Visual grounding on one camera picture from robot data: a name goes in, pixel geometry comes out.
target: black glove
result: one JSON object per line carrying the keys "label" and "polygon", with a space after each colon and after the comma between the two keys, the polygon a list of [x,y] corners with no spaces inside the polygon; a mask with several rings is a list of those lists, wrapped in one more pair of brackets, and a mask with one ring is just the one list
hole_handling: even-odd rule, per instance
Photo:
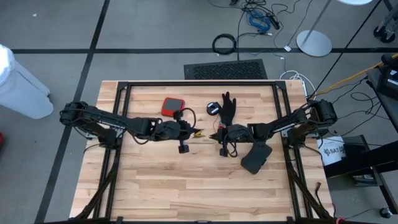
{"label": "black glove", "polygon": [[221,122],[226,126],[232,125],[232,119],[235,116],[236,111],[236,99],[234,98],[232,101],[229,98],[229,92],[223,94],[224,104],[223,107],[220,109],[220,117]]}

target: red box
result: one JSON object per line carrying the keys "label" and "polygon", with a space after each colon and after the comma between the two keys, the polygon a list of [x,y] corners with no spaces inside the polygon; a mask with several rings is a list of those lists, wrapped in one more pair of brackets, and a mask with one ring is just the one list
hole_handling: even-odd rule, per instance
{"label": "red box", "polygon": [[184,109],[184,100],[166,97],[162,105],[162,115],[173,117],[175,111]]}

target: cart wheel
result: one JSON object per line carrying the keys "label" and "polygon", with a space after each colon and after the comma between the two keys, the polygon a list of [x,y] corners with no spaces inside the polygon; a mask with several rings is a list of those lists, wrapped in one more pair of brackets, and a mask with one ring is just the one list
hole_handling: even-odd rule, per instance
{"label": "cart wheel", "polygon": [[387,39],[387,34],[383,34],[380,41],[388,44],[388,43],[393,42],[395,39],[396,39],[396,34],[393,34],[389,39]]}
{"label": "cart wheel", "polygon": [[374,36],[374,37],[381,37],[381,36],[383,35],[384,31],[386,30],[386,27],[383,26],[383,27],[379,30],[379,32],[377,31],[377,28],[378,28],[378,27],[374,28],[373,36]]}
{"label": "cart wheel", "polygon": [[380,213],[380,216],[383,218],[391,218],[391,216],[392,216],[392,213],[389,208],[382,208],[382,209],[380,209],[379,213]]}

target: metal pole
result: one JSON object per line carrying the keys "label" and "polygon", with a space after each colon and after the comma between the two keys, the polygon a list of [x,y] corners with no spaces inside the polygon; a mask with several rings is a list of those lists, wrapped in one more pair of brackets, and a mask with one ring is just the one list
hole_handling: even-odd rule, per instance
{"label": "metal pole", "polygon": [[310,37],[312,31],[315,29],[315,26],[318,24],[319,20],[321,19],[323,13],[325,13],[327,7],[329,6],[331,0],[328,0],[328,2],[325,4],[325,7],[323,7],[321,13],[319,14],[318,18],[316,19],[315,23],[312,25],[310,32],[308,32],[307,36],[305,37],[304,41],[303,41],[303,45],[306,43],[307,39]]}

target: red object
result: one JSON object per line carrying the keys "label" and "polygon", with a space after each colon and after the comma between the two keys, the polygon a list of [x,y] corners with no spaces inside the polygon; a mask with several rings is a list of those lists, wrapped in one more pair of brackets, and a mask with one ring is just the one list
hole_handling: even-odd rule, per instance
{"label": "red object", "polygon": [[2,135],[2,133],[0,133],[0,146],[2,145],[3,142],[4,142],[4,136]]}
{"label": "red object", "polygon": [[184,108],[184,100],[166,97],[163,101],[162,115],[173,117],[175,111],[180,111]]}

